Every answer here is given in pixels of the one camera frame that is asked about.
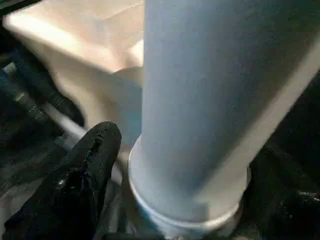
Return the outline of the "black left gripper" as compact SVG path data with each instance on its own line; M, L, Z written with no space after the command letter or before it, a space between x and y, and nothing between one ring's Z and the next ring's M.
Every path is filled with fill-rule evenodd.
M4 137L50 135L54 123L72 137L85 135L79 108L54 89L48 69L26 47L0 56L0 132Z

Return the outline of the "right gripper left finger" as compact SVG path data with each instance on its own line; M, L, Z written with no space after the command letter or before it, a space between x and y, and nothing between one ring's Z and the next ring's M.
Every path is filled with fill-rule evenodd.
M91 240L122 135L111 121L92 127L4 224L6 240Z

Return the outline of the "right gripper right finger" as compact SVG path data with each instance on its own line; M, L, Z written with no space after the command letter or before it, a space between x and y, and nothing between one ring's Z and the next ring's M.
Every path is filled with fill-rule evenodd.
M318 240L320 188L288 153L265 145L250 164L241 228L253 240Z

